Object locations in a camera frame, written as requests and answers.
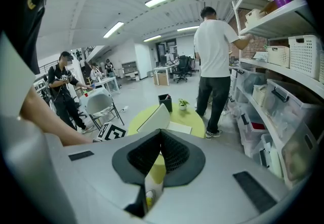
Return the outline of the cream perforated plastic basket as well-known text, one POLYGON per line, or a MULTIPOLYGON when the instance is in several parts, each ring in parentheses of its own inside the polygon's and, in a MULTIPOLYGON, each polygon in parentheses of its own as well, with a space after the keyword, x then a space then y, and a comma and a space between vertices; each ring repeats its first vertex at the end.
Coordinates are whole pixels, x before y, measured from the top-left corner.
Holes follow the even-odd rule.
POLYGON ((320 51, 319 82, 324 84, 324 50, 320 51))
POLYGON ((267 84, 254 85, 252 97, 259 106, 263 106, 267 94, 267 84))
POLYGON ((248 25, 253 25, 265 16, 265 12, 261 12, 259 9, 253 9, 246 14, 246 20, 248 25))
POLYGON ((290 48, 286 46, 267 46, 268 63, 290 68, 290 48))

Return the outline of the white folding chair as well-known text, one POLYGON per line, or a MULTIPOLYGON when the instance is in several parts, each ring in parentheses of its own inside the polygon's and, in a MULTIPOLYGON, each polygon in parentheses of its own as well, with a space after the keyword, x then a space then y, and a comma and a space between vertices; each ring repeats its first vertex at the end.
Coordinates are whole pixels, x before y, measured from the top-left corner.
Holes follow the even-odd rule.
POLYGON ((89 96, 87 99, 87 104, 85 104, 85 110, 98 130, 101 130, 102 125, 99 125, 97 120, 106 116, 107 114, 112 114, 112 119, 117 117, 120 119, 121 123, 125 125, 121 116, 119 115, 119 112, 117 111, 112 97, 109 95, 98 93, 89 96))

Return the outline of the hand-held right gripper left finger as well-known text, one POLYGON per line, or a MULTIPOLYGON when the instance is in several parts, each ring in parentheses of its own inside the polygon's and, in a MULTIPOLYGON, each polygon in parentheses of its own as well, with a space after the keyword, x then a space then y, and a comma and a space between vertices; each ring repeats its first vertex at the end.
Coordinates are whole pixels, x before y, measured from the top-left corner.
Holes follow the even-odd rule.
POLYGON ((159 135, 67 147, 47 135, 54 224, 162 224, 160 206, 148 209, 145 199, 145 177, 156 159, 152 150, 159 147, 159 135))

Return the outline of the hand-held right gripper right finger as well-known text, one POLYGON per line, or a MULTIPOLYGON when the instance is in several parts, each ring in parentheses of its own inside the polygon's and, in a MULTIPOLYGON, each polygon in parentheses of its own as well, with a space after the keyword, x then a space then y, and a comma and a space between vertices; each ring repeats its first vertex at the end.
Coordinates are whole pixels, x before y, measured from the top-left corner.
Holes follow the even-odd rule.
POLYGON ((261 224, 275 218, 289 193, 283 181, 218 141, 175 135, 202 150, 205 166, 189 184, 163 189, 149 211, 150 224, 261 224))

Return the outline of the person's black shirt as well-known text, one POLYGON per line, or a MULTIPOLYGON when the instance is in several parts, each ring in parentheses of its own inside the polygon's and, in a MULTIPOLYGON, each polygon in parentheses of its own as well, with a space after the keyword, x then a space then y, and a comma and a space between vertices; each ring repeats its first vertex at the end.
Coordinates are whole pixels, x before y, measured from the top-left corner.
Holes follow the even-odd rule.
POLYGON ((22 60, 39 74, 36 41, 47 0, 0 0, 0 30, 3 30, 22 60))

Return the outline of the black square pen holder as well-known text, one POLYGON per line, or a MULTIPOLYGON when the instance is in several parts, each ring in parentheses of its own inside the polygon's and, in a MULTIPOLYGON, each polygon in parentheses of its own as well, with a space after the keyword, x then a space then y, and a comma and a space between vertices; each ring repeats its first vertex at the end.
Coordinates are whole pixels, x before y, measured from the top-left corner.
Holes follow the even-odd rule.
POLYGON ((167 110, 171 113, 173 111, 172 98, 170 94, 163 94, 158 96, 159 104, 164 104, 167 110))

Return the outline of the cardboard box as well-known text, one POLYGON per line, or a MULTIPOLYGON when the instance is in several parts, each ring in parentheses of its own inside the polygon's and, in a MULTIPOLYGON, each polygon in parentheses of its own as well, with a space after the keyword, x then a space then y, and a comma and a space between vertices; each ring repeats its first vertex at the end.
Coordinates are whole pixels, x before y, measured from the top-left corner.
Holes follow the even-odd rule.
POLYGON ((168 86, 168 76, 166 73, 153 74, 153 81, 155 85, 168 86))

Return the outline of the row of clear storage bins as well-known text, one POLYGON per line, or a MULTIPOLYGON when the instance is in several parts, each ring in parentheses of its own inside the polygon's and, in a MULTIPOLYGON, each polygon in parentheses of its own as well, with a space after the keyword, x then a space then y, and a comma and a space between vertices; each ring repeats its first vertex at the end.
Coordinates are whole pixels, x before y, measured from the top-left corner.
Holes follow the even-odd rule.
POLYGON ((268 78, 250 68, 231 70, 228 108, 245 155, 292 188, 311 172, 324 134, 324 107, 303 87, 268 78), (263 106, 254 85, 267 84, 263 106))

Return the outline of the round table with pale cloth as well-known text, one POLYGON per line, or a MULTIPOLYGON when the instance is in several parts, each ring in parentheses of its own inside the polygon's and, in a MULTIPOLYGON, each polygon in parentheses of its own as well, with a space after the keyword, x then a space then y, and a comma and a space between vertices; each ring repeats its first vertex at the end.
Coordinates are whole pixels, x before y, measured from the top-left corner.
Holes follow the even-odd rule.
POLYGON ((86 94, 84 94, 83 96, 81 96, 79 98, 79 104, 80 104, 80 106, 85 109, 86 106, 87 106, 87 103, 88 103, 89 99, 92 96, 98 95, 98 94, 104 94, 104 95, 106 95, 108 97, 111 97, 111 94, 105 88, 103 88, 103 87, 97 88, 97 89, 94 89, 92 91, 87 92, 86 94))

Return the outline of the white metal shelf rack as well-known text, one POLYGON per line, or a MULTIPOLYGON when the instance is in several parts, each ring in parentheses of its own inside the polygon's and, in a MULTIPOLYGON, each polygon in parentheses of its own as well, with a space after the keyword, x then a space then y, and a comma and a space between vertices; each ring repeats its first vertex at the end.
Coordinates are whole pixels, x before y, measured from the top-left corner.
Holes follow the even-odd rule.
POLYGON ((268 52, 266 51, 267 46, 290 48, 288 38, 294 36, 315 35, 320 39, 316 34, 315 19, 307 1, 292 0, 280 8, 277 7, 274 0, 235 0, 232 5, 239 35, 249 33, 257 38, 265 39, 265 44, 253 55, 239 55, 238 67, 250 68, 256 72, 267 74, 270 79, 301 86, 315 96, 324 107, 324 84, 290 68, 268 63, 268 52), (266 15, 257 23, 248 25, 246 14, 253 9, 259 9, 266 15))

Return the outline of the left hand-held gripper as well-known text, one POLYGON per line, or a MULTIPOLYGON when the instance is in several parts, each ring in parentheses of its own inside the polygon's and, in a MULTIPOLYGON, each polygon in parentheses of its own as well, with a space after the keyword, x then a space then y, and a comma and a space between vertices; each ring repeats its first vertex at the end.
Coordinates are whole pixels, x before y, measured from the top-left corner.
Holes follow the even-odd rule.
POLYGON ((109 141, 122 138, 126 135, 127 130, 121 126, 114 125, 111 122, 104 123, 97 137, 93 142, 109 141))

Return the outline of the person's left forearm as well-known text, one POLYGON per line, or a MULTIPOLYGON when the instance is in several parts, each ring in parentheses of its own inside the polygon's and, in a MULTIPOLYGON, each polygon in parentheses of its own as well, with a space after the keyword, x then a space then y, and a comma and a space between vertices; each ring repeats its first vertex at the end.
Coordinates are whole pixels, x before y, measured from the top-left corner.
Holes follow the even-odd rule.
POLYGON ((88 144, 91 141, 85 138, 64 121, 62 121, 31 87, 23 101, 20 116, 33 122, 43 132, 56 135, 63 146, 88 144))

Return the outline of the white perforated plastic basket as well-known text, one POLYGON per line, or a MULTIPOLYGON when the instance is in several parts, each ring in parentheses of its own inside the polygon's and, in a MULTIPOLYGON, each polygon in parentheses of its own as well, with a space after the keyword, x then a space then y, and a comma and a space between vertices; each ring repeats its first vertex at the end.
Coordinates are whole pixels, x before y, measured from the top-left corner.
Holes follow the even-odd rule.
POLYGON ((315 35, 288 38, 290 69, 319 80, 321 41, 315 35))

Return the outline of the round table with green cloth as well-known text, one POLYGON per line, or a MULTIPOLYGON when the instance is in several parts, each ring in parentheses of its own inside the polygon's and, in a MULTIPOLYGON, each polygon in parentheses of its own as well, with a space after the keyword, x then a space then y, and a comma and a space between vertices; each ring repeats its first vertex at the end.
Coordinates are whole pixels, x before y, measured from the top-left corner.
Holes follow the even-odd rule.
MULTIPOLYGON (((152 105, 145 110, 140 111, 130 122, 127 136, 137 134, 137 129, 151 116, 158 108, 158 105, 152 105)), ((199 138, 205 137, 205 124, 195 110, 188 106, 186 110, 180 110, 177 103, 173 103, 173 112, 171 121, 190 126, 190 134, 199 138)), ((156 184, 161 184, 166 175, 166 167, 163 156, 160 154, 149 172, 151 178, 156 184)))

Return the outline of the black office chair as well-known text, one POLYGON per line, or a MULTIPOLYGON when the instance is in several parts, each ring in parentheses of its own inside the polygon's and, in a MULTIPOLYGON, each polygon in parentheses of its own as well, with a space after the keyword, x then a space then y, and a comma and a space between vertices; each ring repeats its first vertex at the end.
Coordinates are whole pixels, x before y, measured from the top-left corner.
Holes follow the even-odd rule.
POLYGON ((190 57, 188 56, 180 56, 179 64, 176 66, 176 70, 174 71, 173 81, 179 83, 180 81, 187 82, 187 76, 189 75, 190 68, 190 57))

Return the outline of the blue-covered paper notebook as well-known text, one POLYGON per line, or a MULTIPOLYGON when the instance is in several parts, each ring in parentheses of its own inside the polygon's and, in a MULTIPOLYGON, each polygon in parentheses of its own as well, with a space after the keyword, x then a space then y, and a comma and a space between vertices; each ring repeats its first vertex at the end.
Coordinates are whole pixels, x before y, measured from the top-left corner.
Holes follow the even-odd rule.
POLYGON ((161 104, 147 120, 137 129, 137 132, 152 132, 157 129, 165 129, 171 131, 190 134, 192 127, 173 119, 171 113, 164 104, 161 104))

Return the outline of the white desk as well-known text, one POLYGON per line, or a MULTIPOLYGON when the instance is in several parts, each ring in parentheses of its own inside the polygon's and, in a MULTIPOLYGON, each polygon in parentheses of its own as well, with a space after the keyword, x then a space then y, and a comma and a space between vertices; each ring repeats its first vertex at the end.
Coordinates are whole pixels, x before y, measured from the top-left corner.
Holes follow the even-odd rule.
POLYGON ((117 83, 116 77, 105 78, 105 79, 95 83, 95 87, 103 86, 111 94, 112 91, 109 88, 109 84, 108 84, 110 82, 114 82, 114 84, 115 84, 116 90, 114 90, 114 92, 117 92, 118 94, 120 94, 120 88, 117 83))
POLYGON ((172 72, 172 69, 175 68, 176 66, 178 66, 179 64, 172 64, 172 65, 167 65, 167 66, 162 66, 162 67, 156 67, 153 72, 154 74, 158 74, 158 73, 166 73, 169 80, 168 80, 168 84, 170 85, 170 73, 172 72))

